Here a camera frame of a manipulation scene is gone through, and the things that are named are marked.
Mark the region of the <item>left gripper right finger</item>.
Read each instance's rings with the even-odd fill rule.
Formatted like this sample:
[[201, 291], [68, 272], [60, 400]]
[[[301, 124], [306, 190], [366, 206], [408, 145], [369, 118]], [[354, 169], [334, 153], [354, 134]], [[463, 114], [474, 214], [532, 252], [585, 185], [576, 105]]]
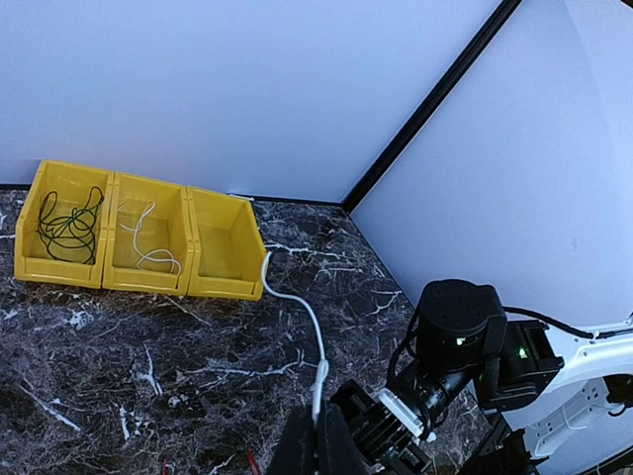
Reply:
[[366, 475], [367, 468], [337, 405], [327, 403], [316, 424], [317, 472], [324, 475]]

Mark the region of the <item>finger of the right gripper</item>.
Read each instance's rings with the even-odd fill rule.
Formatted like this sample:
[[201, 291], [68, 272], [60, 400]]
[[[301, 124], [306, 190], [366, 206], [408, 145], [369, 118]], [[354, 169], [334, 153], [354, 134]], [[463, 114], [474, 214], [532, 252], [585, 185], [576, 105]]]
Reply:
[[343, 383], [331, 396], [347, 423], [364, 461], [385, 474], [424, 474], [430, 458], [419, 442], [430, 434], [426, 413], [413, 409], [388, 388], [370, 396], [356, 381]]

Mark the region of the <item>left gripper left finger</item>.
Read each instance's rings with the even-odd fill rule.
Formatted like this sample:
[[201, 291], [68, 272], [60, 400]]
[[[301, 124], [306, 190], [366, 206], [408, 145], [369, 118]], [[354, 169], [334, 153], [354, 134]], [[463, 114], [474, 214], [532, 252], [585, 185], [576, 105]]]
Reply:
[[311, 475], [315, 473], [316, 433], [310, 407], [295, 407], [266, 470], [269, 475]]

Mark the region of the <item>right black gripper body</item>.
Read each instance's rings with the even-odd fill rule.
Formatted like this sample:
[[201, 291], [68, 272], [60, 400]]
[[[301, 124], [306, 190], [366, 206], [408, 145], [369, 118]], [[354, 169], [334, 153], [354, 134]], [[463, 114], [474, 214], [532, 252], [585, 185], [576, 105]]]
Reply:
[[408, 365], [390, 377], [390, 389], [422, 420], [425, 430], [440, 427], [446, 408], [468, 383], [468, 371], [435, 373]]

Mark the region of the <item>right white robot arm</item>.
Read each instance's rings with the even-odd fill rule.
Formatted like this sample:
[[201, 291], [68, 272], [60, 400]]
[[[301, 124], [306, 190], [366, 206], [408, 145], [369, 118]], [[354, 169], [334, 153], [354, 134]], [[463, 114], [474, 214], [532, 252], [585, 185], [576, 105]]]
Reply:
[[338, 389], [331, 401], [366, 463], [386, 474], [426, 473], [431, 460], [419, 444], [434, 438], [467, 385], [475, 387], [479, 409], [497, 414], [581, 387], [527, 427], [491, 429], [464, 474], [534, 474], [573, 434], [631, 408], [631, 320], [576, 329], [525, 309], [507, 312], [516, 320], [455, 338], [414, 314], [390, 359], [385, 388], [374, 397], [353, 380]]

